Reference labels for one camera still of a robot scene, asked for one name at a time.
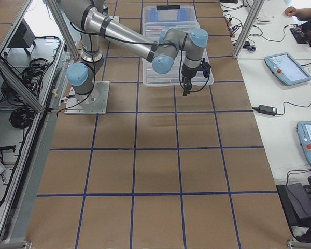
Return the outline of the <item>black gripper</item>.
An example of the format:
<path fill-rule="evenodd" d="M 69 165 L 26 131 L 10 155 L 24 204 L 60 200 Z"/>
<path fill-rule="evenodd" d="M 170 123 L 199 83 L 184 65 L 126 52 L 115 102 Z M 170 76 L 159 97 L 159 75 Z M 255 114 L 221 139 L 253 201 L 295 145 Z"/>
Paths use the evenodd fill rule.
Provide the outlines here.
<path fill-rule="evenodd" d="M 183 66 L 181 73 L 182 73 L 182 81 L 183 81 L 183 94 L 182 96 L 188 96 L 191 92 L 192 83 L 191 79 L 196 76 L 197 71 L 199 69 L 196 68 L 190 68 L 188 66 Z"/>

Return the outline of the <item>person hand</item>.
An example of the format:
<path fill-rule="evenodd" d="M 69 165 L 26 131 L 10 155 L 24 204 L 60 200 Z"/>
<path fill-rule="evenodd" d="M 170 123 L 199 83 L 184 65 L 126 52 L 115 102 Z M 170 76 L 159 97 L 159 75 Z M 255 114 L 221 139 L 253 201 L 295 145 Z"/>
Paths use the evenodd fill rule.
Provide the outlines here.
<path fill-rule="evenodd" d="M 290 6 L 284 10 L 284 15 L 287 17 L 295 16 L 297 18 L 301 18 L 302 16 L 304 16 L 304 11 Z"/>

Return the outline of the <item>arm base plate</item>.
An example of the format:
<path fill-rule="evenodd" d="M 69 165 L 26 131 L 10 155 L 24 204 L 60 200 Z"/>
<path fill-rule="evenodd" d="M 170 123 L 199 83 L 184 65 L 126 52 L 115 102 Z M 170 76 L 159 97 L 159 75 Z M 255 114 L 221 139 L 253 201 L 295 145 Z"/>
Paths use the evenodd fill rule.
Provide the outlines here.
<path fill-rule="evenodd" d="M 109 81 L 96 81 L 91 95 L 82 103 L 80 102 L 84 98 L 80 95 L 77 95 L 77 98 L 69 98 L 64 113 L 68 115 L 106 114 L 109 89 Z"/>

